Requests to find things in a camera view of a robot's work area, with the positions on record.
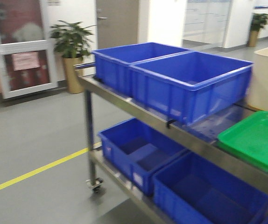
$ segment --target plant pot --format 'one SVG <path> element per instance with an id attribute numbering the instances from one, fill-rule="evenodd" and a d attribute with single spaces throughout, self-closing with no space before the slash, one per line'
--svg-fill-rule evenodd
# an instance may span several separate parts
<path id="1" fill-rule="evenodd" d="M 248 46 L 249 47 L 255 47 L 256 46 L 258 35 L 259 35 L 258 31 L 255 31 L 255 30 L 250 31 L 249 40 L 248 40 Z"/>
<path id="2" fill-rule="evenodd" d="M 81 64 L 82 58 L 63 58 L 64 72 L 68 83 L 69 93 L 80 93 L 83 92 L 84 88 L 79 83 L 77 75 L 82 76 L 83 71 L 80 70 L 77 73 L 74 70 L 75 64 Z"/>

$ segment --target green plastic tray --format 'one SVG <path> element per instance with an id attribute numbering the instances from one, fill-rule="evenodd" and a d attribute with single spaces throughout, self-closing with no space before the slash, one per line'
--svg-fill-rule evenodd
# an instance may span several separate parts
<path id="1" fill-rule="evenodd" d="M 268 172 L 268 112 L 260 111 L 218 135 L 220 147 Z"/>

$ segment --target gray door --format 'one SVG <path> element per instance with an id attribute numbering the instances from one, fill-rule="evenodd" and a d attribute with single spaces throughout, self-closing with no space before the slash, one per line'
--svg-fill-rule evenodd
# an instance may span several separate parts
<path id="1" fill-rule="evenodd" d="M 96 0 L 98 48 L 137 43 L 139 0 Z"/>

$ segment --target metal shelf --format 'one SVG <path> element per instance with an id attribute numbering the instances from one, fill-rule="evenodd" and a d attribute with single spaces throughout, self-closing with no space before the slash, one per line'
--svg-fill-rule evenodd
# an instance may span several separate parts
<path id="1" fill-rule="evenodd" d="M 156 224 L 174 224 L 164 212 L 155 206 L 152 198 L 145 196 L 132 184 L 131 181 L 121 174 L 118 169 L 103 157 L 101 151 L 93 150 L 89 152 L 89 158 L 97 164 Z"/>
<path id="2" fill-rule="evenodd" d="M 75 68 L 82 69 L 92 66 L 93 64 L 91 66 L 78 65 Z M 218 147 L 217 135 L 220 132 L 254 112 L 244 107 L 243 102 L 232 105 L 191 126 L 181 125 L 178 122 L 167 126 L 167 121 L 170 120 L 168 117 L 156 110 L 145 107 L 130 97 L 116 92 L 114 89 L 96 81 L 93 76 L 81 77 L 79 81 L 85 88 L 86 128 L 88 133 L 88 148 L 90 150 L 89 159 L 92 186 L 96 184 L 94 181 L 96 178 L 94 166 L 97 164 L 156 223 L 173 223 L 153 204 L 150 198 L 144 196 L 127 178 L 107 162 L 100 151 L 93 149 L 91 93 L 95 93 L 184 147 L 211 161 L 218 167 L 268 194 L 268 173 L 248 164 L 246 161 L 236 158 L 234 155 Z"/>

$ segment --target lower shelf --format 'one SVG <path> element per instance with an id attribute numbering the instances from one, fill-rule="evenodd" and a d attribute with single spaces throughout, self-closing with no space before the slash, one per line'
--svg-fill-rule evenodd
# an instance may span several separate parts
<path id="1" fill-rule="evenodd" d="M 130 182 L 120 171 L 107 161 L 101 150 L 89 152 L 89 158 L 98 165 L 129 198 L 145 212 L 156 224 L 175 224 L 154 203 L 152 198 L 145 196 L 132 182 Z"/>

